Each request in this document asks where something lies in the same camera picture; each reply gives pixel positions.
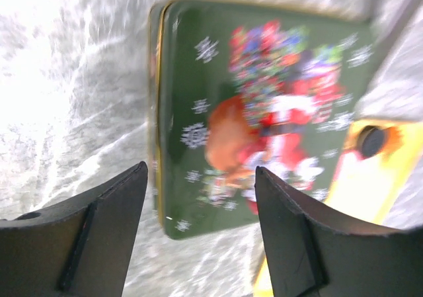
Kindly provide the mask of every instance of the colorful gift pile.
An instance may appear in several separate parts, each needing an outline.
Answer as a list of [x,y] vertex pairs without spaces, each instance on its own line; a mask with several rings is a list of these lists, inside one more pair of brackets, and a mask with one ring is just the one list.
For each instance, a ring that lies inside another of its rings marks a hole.
[[236,29],[230,41],[229,70],[246,105],[246,119],[256,128],[270,99],[284,92],[289,66],[296,64],[307,45],[306,28],[281,30],[278,21],[246,30]]

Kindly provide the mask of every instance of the yellow object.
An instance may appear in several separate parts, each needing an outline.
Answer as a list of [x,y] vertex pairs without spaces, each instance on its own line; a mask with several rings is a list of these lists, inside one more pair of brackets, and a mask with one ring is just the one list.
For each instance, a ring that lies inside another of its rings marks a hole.
[[[386,120],[358,120],[348,132],[344,151],[355,148],[366,126],[387,131],[382,150],[374,157],[349,167],[330,186],[325,203],[355,218],[381,224],[392,208],[401,187],[414,169],[423,149],[423,123]],[[254,297],[273,296],[272,283],[265,259],[254,285]]]

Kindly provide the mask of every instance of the tin lid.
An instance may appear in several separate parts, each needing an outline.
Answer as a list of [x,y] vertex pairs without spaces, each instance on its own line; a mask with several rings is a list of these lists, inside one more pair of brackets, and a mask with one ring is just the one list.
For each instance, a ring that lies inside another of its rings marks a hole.
[[[239,157],[244,151],[264,153],[258,150],[264,123],[302,126],[283,133],[294,134],[291,152],[276,155],[276,149],[271,150],[266,161],[281,162],[273,167],[280,168],[289,183],[304,186],[304,192],[324,194],[354,105],[367,88],[370,25],[292,8],[176,0],[164,7],[161,26],[158,144],[163,207],[169,217],[165,224],[173,228],[172,236],[257,221],[254,206],[241,192],[252,188],[254,173],[228,183],[235,188],[230,192],[220,179],[230,180],[229,174],[241,169],[253,172],[247,164],[264,161],[259,157],[249,162],[256,158],[248,153]],[[291,82],[332,71],[336,75],[327,82],[341,86]],[[281,110],[275,110],[272,98],[284,95],[278,103]],[[303,99],[288,99],[293,96]],[[219,173],[210,175],[211,171]],[[199,211],[202,221],[193,218]],[[178,221],[188,221],[189,230],[181,231]]]

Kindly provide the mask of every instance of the printed holiday design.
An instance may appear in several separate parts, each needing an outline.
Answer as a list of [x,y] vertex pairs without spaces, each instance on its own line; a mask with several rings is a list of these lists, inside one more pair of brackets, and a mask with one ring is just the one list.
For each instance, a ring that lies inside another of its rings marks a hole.
[[229,71],[238,95],[208,118],[206,160],[221,175],[206,182],[207,201],[221,205],[241,189],[257,214],[254,172],[265,166],[303,191],[324,169],[301,146],[307,124],[332,115],[345,90],[338,84],[345,45],[308,49],[304,26],[279,21],[233,31]]

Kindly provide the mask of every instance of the red santa suit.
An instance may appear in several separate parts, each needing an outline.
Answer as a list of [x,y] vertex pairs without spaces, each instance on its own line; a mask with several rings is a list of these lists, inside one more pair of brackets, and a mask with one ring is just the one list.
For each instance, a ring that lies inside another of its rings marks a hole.
[[[272,99],[269,117],[262,120],[264,128],[281,123],[304,125],[316,113],[318,105],[313,97],[306,95],[279,95]],[[301,134],[297,132],[263,137],[254,145],[247,146],[239,153],[239,160],[251,170],[257,165],[271,170],[281,179],[287,179],[290,171],[304,182],[300,189],[310,189],[315,177],[323,172],[317,167],[317,159],[308,157],[300,146]],[[270,160],[262,159],[270,148]],[[243,191],[243,196],[252,212],[257,212],[254,189]]]

